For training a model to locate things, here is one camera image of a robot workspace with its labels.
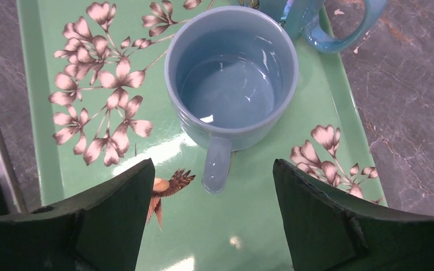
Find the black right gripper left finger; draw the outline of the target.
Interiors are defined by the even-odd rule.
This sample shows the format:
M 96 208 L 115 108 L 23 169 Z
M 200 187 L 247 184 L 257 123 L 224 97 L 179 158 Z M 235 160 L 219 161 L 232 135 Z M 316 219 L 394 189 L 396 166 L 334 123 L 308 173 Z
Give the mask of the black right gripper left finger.
M 0 270 L 134 270 L 154 177 L 146 159 L 60 202 L 0 216 Z

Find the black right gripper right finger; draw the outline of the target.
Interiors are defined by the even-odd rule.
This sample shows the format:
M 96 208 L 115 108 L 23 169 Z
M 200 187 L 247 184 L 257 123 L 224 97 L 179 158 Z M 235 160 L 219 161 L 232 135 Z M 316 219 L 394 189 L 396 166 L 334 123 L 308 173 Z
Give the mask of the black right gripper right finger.
M 273 176 L 295 270 L 434 270 L 434 216 L 361 199 L 283 159 Z

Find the light blue mug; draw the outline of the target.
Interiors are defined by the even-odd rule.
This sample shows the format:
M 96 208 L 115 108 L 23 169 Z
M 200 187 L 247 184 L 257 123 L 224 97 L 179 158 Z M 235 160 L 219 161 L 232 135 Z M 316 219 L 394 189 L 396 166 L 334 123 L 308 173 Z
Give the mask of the light blue mug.
M 183 131 L 206 149 L 202 184 L 214 194 L 227 183 L 231 153 L 261 141 L 290 104 L 298 58 L 286 31 L 268 15 L 222 6 L 177 31 L 164 78 Z

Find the small cup orange inside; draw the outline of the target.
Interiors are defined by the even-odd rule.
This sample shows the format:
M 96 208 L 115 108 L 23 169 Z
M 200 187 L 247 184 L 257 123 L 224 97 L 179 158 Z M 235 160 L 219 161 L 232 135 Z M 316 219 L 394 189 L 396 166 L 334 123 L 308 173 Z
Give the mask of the small cup orange inside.
M 320 10 L 324 1 L 235 1 L 235 4 L 250 7 L 274 19 L 291 37 L 303 37 L 321 53 L 339 53 L 361 39 L 376 23 L 388 1 L 364 0 L 364 16 L 356 30 L 347 37 L 332 37 L 320 24 Z

